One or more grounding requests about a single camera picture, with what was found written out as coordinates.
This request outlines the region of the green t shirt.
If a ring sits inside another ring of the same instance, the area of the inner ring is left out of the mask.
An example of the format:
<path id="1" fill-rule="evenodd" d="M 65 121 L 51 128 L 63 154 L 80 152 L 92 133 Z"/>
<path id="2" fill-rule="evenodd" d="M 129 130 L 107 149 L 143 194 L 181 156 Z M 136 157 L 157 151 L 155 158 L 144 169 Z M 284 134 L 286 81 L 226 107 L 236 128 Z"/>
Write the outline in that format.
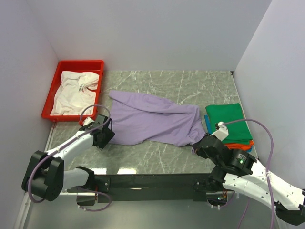
<path id="1" fill-rule="evenodd" d="M 237 104 L 222 104 L 206 106 L 207 116 L 209 118 L 211 133 L 216 129 L 216 124 L 219 122 L 228 123 L 235 120 L 244 119 L 244 114 L 239 103 Z M 229 136 L 223 140 L 224 144 L 242 144 L 249 145 L 253 140 L 248 126 L 245 121 L 230 124 L 227 126 Z"/>

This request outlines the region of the black base beam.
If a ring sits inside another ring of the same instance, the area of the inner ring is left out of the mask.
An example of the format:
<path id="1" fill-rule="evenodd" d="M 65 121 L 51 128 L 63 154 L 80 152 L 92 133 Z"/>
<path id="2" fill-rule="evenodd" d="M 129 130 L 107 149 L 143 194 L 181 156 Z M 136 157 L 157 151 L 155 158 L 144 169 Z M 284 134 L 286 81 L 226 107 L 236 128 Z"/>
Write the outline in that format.
<path id="1" fill-rule="evenodd" d="M 89 191 L 108 194 L 112 201 L 206 201 L 207 193 L 223 191 L 224 177 L 224 172 L 96 175 Z"/>

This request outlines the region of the white crumpled t shirt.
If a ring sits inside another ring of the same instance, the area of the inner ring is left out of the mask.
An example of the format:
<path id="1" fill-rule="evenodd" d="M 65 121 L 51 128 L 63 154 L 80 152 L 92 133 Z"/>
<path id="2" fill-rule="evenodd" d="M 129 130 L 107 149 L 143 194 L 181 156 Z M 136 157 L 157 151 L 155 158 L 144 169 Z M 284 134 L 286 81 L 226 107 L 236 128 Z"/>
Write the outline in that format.
<path id="1" fill-rule="evenodd" d="M 99 75 L 94 72 L 63 71 L 51 115 L 81 115 L 95 104 L 98 82 Z"/>

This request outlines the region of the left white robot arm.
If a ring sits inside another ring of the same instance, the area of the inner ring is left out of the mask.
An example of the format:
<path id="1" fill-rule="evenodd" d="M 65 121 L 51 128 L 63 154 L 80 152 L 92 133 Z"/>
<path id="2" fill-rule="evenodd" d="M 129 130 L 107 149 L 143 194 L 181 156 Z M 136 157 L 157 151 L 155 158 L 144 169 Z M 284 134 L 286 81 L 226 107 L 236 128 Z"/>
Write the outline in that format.
<path id="1" fill-rule="evenodd" d="M 115 136 L 112 125 L 113 120 L 101 114 L 95 120 L 86 118 L 76 134 L 61 145 L 46 152 L 34 152 L 21 184 L 22 190 L 38 196 L 39 200 L 32 199 L 36 203 L 53 201 L 64 190 L 94 190 L 95 173 L 91 169 L 79 166 L 67 171 L 66 165 L 93 146 L 104 149 Z"/>

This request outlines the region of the orange t shirt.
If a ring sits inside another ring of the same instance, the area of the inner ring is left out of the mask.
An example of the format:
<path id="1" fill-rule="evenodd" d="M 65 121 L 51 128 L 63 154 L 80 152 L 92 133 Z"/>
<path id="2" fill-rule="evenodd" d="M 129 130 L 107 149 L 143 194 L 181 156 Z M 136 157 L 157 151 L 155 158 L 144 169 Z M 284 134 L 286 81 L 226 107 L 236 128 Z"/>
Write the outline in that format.
<path id="1" fill-rule="evenodd" d="M 240 144 L 240 143 L 228 143 L 225 144 L 229 149 L 241 149 L 244 151 L 251 151 L 254 145 L 253 140 L 247 142 L 247 144 Z"/>

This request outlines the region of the aluminium frame rail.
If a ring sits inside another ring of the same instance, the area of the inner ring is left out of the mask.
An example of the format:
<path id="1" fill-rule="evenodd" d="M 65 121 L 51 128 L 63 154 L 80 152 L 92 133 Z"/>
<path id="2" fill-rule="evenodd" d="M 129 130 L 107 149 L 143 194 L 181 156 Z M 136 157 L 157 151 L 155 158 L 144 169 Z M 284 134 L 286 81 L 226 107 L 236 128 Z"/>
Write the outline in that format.
<path id="1" fill-rule="evenodd" d="M 50 132 L 49 132 L 49 135 L 48 135 L 48 138 L 47 138 L 47 143 L 46 143 L 45 148 L 44 148 L 45 151 L 51 148 L 51 144 L 52 144 L 53 137 L 54 137 L 53 132 L 56 128 L 56 124 L 57 123 L 54 123 L 51 126 L 51 129 L 50 129 Z M 20 210 L 19 210 L 19 213 L 17 215 L 15 225 L 13 227 L 14 229 L 23 229 L 24 228 L 25 221 L 26 221 L 26 218 L 27 218 L 30 207 L 31 207 L 31 200 L 30 200 L 28 194 L 25 193 L 24 197 L 23 197 L 21 207 L 20 207 Z"/>

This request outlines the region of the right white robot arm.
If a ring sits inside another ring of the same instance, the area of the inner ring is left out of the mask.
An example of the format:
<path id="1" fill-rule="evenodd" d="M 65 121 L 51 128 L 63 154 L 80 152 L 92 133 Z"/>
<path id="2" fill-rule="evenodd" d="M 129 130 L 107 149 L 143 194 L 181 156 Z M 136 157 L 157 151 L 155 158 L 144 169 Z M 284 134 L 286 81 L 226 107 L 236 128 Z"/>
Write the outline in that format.
<path id="1" fill-rule="evenodd" d="M 305 221 L 305 191 L 290 185 L 241 149 L 229 149 L 213 135 L 205 135 L 192 146 L 194 152 L 214 163 L 206 183 L 250 197 L 273 209 L 282 221 L 299 226 Z"/>

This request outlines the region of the lavender t shirt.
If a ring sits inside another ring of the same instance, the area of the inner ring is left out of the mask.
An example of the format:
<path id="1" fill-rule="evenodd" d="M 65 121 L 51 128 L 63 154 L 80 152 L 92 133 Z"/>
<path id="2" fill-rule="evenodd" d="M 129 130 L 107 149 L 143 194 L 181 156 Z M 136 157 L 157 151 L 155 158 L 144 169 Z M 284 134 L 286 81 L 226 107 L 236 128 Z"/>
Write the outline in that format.
<path id="1" fill-rule="evenodd" d="M 113 100 L 112 144 L 133 146 L 148 140 L 181 147 L 195 144 L 205 135 L 197 105 L 116 90 L 109 97 Z"/>

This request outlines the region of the red plastic bin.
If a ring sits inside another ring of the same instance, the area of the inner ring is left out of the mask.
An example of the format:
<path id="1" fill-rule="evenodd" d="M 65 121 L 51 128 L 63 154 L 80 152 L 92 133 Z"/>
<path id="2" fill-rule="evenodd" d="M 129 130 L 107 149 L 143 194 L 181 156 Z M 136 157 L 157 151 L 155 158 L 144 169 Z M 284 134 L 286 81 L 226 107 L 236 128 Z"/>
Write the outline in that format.
<path id="1" fill-rule="evenodd" d="M 59 115 L 52 116 L 51 111 L 54 105 L 55 94 L 61 84 L 61 73 L 63 71 L 72 72 L 94 72 L 99 75 L 98 87 L 96 90 L 95 104 L 99 102 L 102 87 L 104 61 L 102 60 L 77 60 L 77 61 L 60 61 L 52 80 L 45 105 L 43 107 L 41 117 L 51 122 L 77 122 L 81 115 Z"/>

